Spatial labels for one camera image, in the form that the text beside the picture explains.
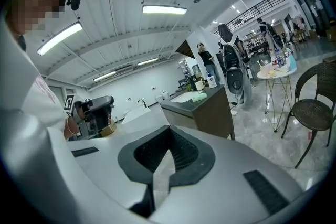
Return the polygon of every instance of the white ceiling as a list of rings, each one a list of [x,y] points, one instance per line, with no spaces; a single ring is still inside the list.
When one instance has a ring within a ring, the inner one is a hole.
[[[142,1],[179,4],[188,12],[182,16],[142,14]],[[231,4],[229,0],[201,0],[197,4],[193,0],[81,0],[77,11],[67,6],[58,18],[46,19],[37,30],[27,34],[27,52],[43,75],[91,87],[99,74],[155,57],[174,56],[193,23],[207,26]],[[83,30],[44,56],[36,53],[43,40],[78,20]]]

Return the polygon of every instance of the black slot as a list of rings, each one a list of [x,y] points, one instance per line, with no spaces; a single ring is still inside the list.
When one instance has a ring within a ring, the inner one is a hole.
[[[271,215],[289,204],[261,172],[255,170],[244,173],[243,176]]]
[[[92,147],[87,147],[87,148],[83,148],[81,150],[76,150],[76,151],[71,151],[73,156],[76,157],[80,157],[80,156],[84,156],[84,155],[88,155],[91,154],[93,152],[97,152],[99,151],[96,147],[92,146]]]

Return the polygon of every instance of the kitchen counter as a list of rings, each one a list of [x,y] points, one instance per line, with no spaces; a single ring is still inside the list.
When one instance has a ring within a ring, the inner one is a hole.
[[[231,139],[234,140],[233,121],[225,87],[223,85],[211,89],[206,87],[202,92],[207,94],[207,98],[197,102],[191,99],[183,103],[171,101],[186,91],[160,102],[169,124],[193,128],[224,138],[231,135]]]

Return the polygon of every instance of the railing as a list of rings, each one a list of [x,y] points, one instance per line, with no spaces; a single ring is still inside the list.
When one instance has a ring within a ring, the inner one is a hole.
[[[236,18],[231,20],[229,23],[226,24],[226,26],[230,29],[230,31],[238,28],[240,25],[243,25],[244,23],[255,19],[259,17],[261,13],[279,5],[281,2],[284,2],[285,0],[263,0],[259,2],[257,5],[253,6],[252,8],[248,9],[247,11],[239,14]],[[216,36],[219,36],[218,30],[214,32]]]

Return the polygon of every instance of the wicker chair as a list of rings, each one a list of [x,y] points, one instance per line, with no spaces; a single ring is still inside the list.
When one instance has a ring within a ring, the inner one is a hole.
[[[299,100],[303,85],[315,75],[317,75],[315,99]],[[316,100],[318,94],[329,98],[333,102],[332,108]],[[288,114],[281,138],[284,137],[291,116],[294,116],[302,125],[312,130],[311,140],[305,153],[296,164],[295,168],[297,168],[308,153],[318,131],[330,129],[327,142],[327,146],[329,146],[332,124],[336,119],[336,116],[333,116],[336,104],[336,65],[324,62],[309,68],[303,73],[295,87],[294,102],[293,108]]]

